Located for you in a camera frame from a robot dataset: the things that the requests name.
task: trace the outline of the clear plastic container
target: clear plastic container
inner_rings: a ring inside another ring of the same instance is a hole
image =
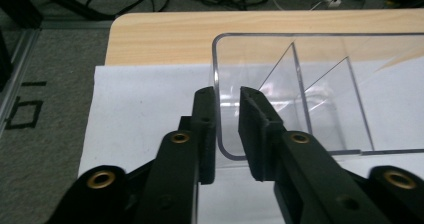
[[[422,43],[423,35],[396,34],[218,36],[220,151],[245,160],[237,132],[241,86],[261,90],[288,130],[313,134],[331,154],[423,151]]]

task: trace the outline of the wooden table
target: wooden table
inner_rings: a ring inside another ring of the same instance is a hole
[[[222,33],[424,33],[424,9],[128,14],[112,25],[105,65],[211,63]]]

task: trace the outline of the white paper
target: white paper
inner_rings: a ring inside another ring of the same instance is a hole
[[[79,175],[99,165],[127,173],[155,158],[162,137],[191,115],[194,92],[211,84],[210,65],[97,67]],[[225,157],[217,149],[217,163]],[[366,177],[395,165],[424,177],[424,155],[351,156],[342,167]],[[284,223],[272,182],[256,182],[246,162],[226,160],[199,188],[199,223]]]

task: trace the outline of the black metal frame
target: black metal frame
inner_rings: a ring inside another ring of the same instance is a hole
[[[7,51],[6,43],[4,42],[3,34],[0,29],[0,92],[3,91],[10,75],[13,72],[12,62],[9,52]]]
[[[78,15],[93,21],[114,20],[114,15],[99,13],[75,0],[51,0]],[[29,0],[0,0],[0,7],[22,28],[38,28],[42,14]]]
[[[125,174],[115,166],[84,173],[48,224],[195,223],[198,183],[215,177],[215,94],[196,92],[191,117],[164,136],[156,159]]]
[[[195,223],[198,183],[214,179],[215,96],[196,92],[191,117],[162,140],[154,161],[130,174],[96,167],[66,193],[47,224]],[[287,131],[262,92],[241,88],[239,133],[253,177],[275,181],[288,224],[424,223],[424,182],[400,168],[368,179],[342,169],[307,133]]]
[[[252,176],[275,181],[286,223],[424,223],[424,182],[391,166],[368,179],[341,168],[307,133],[287,131],[262,92],[242,87],[239,134]]]

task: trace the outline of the floor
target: floor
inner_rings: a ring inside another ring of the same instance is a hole
[[[46,19],[81,20],[47,0],[32,0]],[[116,13],[135,0],[94,0],[91,7]],[[154,0],[156,10],[165,0]],[[275,0],[285,10],[326,10],[322,0]],[[384,0],[342,0],[336,8],[381,9]],[[273,0],[247,10],[277,10]],[[230,11],[231,7],[205,5],[194,0],[170,0],[165,12]],[[151,12],[145,0],[131,12]],[[0,26],[10,53],[21,30],[3,12]],[[60,198],[77,177],[85,128],[93,92],[94,69],[104,64],[108,28],[43,28],[29,59],[24,82],[45,85],[22,86],[20,102],[42,101],[34,128],[5,130],[0,139],[0,223],[45,223]],[[30,121],[32,107],[23,107],[15,123]]]

